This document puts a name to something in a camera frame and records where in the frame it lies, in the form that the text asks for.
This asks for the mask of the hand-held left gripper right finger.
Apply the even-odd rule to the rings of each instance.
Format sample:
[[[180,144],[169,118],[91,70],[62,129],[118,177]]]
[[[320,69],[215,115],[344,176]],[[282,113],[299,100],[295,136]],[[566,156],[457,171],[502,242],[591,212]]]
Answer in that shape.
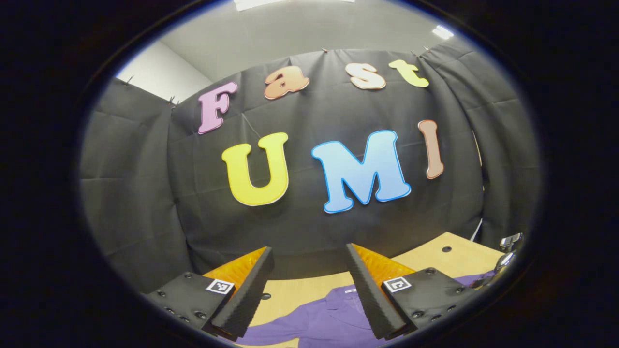
[[[387,341],[422,330],[468,304],[477,291],[435,267],[413,270],[354,243],[348,270],[373,334]]]

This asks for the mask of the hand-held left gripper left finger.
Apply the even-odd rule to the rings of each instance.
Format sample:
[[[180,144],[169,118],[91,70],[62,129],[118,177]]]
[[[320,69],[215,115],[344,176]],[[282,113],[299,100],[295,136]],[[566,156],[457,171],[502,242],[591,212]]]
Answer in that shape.
[[[236,341],[243,337],[274,269],[265,246],[203,275],[185,272],[145,298],[195,330]]]

